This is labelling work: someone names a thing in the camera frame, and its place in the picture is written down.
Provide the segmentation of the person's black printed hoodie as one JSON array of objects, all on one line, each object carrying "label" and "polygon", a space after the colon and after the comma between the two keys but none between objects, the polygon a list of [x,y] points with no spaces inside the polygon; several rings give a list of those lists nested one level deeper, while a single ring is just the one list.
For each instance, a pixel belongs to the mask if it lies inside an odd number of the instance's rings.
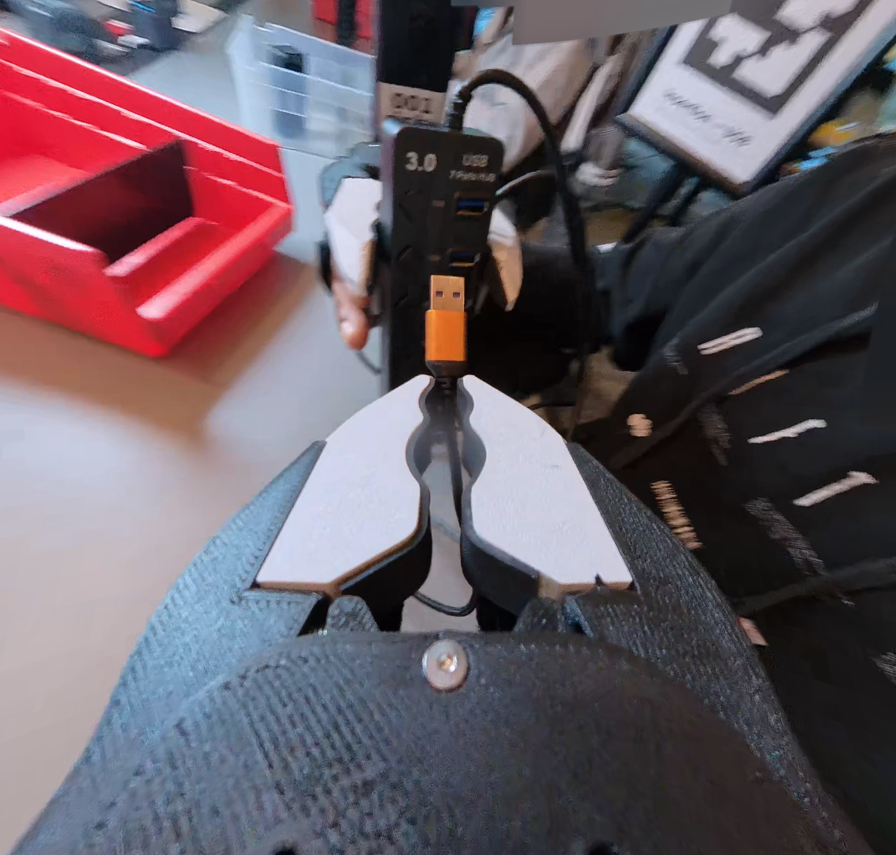
[{"label": "person's black printed hoodie", "polygon": [[894,853],[894,422],[861,403],[876,309],[664,339],[640,321],[613,345],[633,381],[580,441],[756,626],[825,792]]}]

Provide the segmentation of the framed black white marker sign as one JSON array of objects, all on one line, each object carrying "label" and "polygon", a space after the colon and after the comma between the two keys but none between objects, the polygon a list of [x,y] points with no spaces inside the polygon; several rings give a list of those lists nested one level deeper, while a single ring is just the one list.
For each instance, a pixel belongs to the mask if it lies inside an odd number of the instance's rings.
[{"label": "framed black white marker sign", "polygon": [[617,123],[741,197],[894,38],[895,0],[733,0],[669,30]]}]

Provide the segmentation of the clear plastic bin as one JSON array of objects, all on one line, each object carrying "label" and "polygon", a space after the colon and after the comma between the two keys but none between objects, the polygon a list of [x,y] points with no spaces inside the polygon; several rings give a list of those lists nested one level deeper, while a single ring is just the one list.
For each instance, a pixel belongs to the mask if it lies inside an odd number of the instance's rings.
[{"label": "clear plastic bin", "polygon": [[[270,47],[292,46],[305,56],[305,135],[283,140],[273,124]],[[286,150],[339,158],[374,138],[375,59],[338,43],[242,15],[226,46],[239,124]]]}]

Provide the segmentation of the person's right forearm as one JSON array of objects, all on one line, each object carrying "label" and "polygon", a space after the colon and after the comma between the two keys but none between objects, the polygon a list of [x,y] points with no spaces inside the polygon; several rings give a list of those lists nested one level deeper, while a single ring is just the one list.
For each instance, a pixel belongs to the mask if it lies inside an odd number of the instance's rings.
[{"label": "person's right forearm", "polygon": [[875,305],[894,259],[894,134],[836,152],[680,228],[591,253],[585,347],[643,368],[680,334],[779,337]]}]

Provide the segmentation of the black usb hub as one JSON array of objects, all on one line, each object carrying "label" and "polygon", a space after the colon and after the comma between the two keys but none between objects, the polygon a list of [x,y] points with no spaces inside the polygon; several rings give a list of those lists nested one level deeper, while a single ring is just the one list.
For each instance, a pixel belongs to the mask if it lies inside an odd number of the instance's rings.
[{"label": "black usb hub", "polygon": [[503,144],[480,131],[385,122],[371,284],[382,329],[383,393],[427,372],[431,276],[462,278],[464,308],[476,309],[503,161]]}]

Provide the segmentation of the red open-front bin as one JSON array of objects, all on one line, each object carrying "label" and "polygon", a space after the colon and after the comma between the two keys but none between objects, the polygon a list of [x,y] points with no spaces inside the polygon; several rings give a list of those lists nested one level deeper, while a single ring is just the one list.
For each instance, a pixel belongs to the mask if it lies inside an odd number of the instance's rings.
[{"label": "red open-front bin", "polygon": [[2,30],[2,306],[162,357],[273,258],[277,145]]}]

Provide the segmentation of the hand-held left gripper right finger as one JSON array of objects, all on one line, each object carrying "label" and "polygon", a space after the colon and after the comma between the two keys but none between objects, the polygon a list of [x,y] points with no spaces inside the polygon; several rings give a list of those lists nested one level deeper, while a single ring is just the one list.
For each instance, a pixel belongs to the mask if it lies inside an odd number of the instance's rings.
[{"label": "hand-held left gripper right finger", "polygon": [[629,558],[564,437],[478,377],[457,383],[461,561],[483,632],[546,600],[631,592]]}]

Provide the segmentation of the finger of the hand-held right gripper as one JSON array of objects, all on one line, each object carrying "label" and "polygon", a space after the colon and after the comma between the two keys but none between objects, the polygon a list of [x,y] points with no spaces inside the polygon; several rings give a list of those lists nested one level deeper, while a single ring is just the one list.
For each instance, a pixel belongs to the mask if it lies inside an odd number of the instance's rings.
[{"label": "finger of the hand-held right gripper", "polygon": [[368,295],[375,282],[380,169],[379,145],[355,145],[318,176],[330,271],[359,295]]},{"label": "finger of the hand-held right gripper", "polygon": [[521,238],[509,217],[495,208],[490,221],[490,293],[505,312],[519,299],[523,279]]}]

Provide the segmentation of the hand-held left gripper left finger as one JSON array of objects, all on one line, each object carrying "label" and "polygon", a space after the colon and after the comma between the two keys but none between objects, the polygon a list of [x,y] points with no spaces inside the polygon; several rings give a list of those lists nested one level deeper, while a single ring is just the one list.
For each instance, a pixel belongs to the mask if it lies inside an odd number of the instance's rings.
[{"label": "hand-held left gripper left finger", "polygon": [[419,375],[355,413],[315,444],[313,466],[254,578],[263,592],[364,602],[383,630],[401,629],[406,603],[432,565],[431,421],[434,380]]}]

